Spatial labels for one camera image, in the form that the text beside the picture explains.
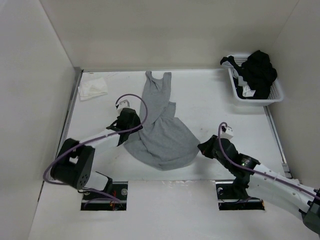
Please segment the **grey tank top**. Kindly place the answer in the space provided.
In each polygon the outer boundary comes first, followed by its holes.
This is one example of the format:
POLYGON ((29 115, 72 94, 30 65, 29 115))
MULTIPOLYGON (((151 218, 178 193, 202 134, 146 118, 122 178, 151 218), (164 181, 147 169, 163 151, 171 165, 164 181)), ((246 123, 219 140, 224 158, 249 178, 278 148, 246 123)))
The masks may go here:
POLYGON ((124 148, 138 161, 157 170, 186 167, 196 158, 200 141, 178 118, 176 103, 170 101, 171 72, 153 77, 147 71, 139 117, 143 128, 131 134, 124 148))

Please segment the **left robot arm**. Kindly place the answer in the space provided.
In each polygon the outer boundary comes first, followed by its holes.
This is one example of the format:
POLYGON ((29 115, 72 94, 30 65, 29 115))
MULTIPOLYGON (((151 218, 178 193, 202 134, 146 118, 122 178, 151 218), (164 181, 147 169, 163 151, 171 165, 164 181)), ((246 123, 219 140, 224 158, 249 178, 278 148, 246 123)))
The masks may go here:
POLYGON ((112 195, 112 186, 107 183, 108 177, 92 172, 94 158, 122 145, 130 134, 142 128, 134 109, 121 109, 116 120, 102 132, 83 140, 66 139, 50 167, 50 176, 76 190, 94 188, 100 199, 108 199, 112 195))

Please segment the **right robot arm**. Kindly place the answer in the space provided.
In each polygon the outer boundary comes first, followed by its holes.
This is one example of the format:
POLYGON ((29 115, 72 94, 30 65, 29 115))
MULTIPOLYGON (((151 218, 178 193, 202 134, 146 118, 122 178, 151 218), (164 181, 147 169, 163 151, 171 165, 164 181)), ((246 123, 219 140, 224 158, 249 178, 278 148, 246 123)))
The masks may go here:
POLYGON ((238 198, 246 195, 277 206, 320 233, 320 191, 276 173, 257 159, 239 153, 226 138, 213 135, 198 146, 201 154, 216 159, 234 177, 232 192, 238 198))

